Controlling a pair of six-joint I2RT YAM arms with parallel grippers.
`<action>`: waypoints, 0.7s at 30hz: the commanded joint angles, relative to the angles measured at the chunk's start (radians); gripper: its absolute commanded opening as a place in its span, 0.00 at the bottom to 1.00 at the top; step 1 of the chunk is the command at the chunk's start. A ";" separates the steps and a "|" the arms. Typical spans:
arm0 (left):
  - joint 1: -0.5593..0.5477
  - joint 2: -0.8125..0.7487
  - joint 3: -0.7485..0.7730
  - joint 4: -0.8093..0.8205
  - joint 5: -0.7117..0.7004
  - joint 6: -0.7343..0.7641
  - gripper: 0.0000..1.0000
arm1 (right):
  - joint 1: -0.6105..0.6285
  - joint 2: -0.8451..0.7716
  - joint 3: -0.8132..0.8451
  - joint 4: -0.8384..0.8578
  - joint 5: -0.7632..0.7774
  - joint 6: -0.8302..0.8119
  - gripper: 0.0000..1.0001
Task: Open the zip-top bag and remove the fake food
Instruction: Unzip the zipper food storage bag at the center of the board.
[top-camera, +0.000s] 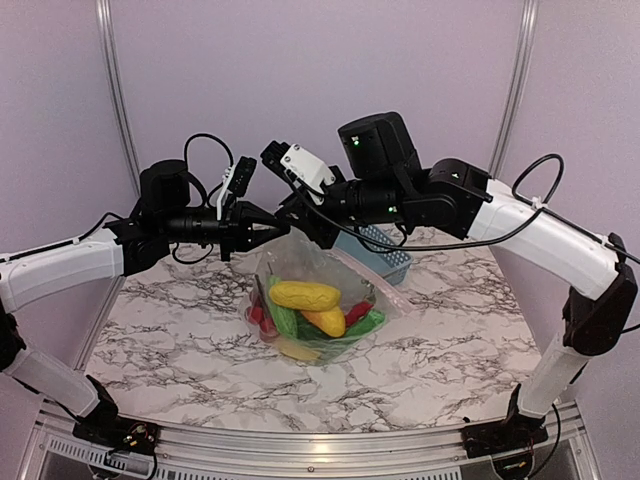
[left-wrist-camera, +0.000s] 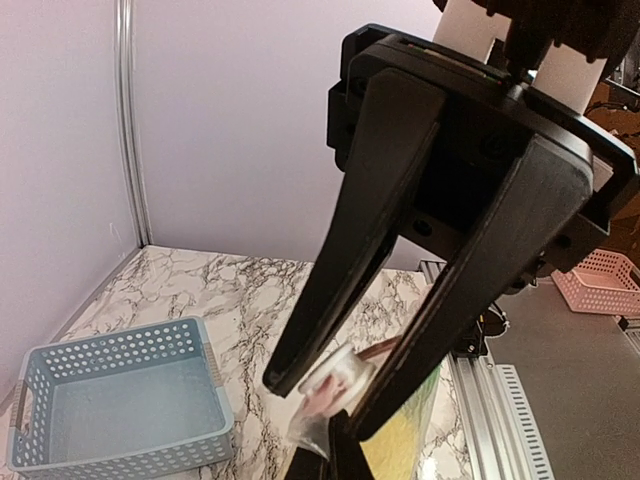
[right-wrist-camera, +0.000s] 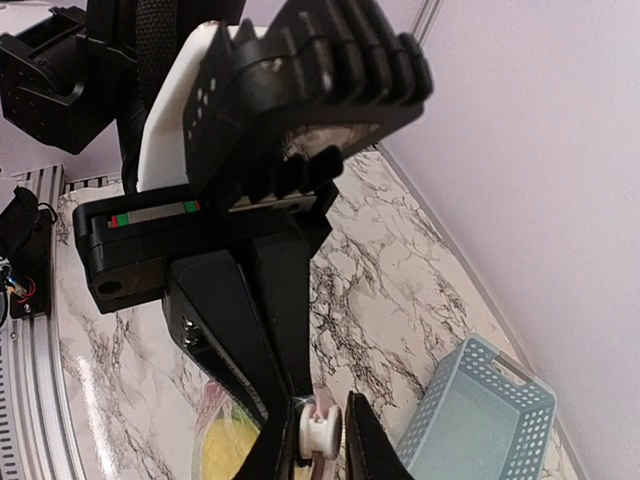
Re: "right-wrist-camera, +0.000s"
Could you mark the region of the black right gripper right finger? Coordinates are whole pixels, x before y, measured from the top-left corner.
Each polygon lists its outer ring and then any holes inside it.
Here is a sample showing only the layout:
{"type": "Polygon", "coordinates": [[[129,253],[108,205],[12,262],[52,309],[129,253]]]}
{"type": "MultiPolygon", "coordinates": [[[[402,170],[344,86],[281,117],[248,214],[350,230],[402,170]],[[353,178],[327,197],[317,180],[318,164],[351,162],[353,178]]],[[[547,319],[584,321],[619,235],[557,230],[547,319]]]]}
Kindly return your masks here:
{"type": "Polygon", "coordinates": [[[350,392],[345,412],[345,478],[412,480],[367,398],[350,392]]]}

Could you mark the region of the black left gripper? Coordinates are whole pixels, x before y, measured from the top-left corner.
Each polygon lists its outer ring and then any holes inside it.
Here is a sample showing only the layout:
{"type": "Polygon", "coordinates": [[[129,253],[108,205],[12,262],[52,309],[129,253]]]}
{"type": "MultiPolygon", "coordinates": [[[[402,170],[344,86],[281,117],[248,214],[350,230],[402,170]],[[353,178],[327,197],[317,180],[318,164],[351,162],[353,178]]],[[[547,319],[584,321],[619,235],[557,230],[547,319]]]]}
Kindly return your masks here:
{"type": "Polygon", "coordinates": [[[299,211],[262,204],[225,217],[188,186],[117,196],[73,211],[75,245],[101,313],[159,300],[165,291],[171,339],[263,425],[268,405],[313,391],[306,240],[313,251],[326,240],[337,194],[329,183],[292,199],[299,211]],[[289,228],[304,238],[275,234],[289,228]],[[255,305],[238,263],[221,250],[245,241],[255,305]]]}

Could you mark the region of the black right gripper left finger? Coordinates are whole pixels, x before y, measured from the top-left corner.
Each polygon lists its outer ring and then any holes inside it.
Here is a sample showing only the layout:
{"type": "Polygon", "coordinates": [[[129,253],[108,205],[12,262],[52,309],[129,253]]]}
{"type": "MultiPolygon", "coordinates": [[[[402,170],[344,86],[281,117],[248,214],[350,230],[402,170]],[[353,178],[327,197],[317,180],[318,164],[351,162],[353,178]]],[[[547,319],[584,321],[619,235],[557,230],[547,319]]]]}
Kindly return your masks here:
{"type": "Polygon", "coordinates": [[[295,478],[299,459],[299,404],[283,404],[271,412],[236,480],[289,480],[295,478]]]}

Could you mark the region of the clear zip top bag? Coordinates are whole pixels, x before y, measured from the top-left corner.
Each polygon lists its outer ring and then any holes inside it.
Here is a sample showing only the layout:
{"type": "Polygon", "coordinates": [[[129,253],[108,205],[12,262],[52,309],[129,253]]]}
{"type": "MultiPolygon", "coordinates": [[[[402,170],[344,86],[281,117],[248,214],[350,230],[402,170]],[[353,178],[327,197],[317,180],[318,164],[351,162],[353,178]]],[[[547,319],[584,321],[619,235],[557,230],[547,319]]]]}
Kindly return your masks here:
{"type": "MultiPolygon", "coordinates": [[[[324,390],[296,401],[301,409],[294,451],[309,466],[295,466],[295,479],[332,479],[340,453],[343,415],[324,390]]],[[[231,479],[240,470],[260,428],[217,383],[205,385],[198,407],[191,462],[193,479],[231,479]]]]}

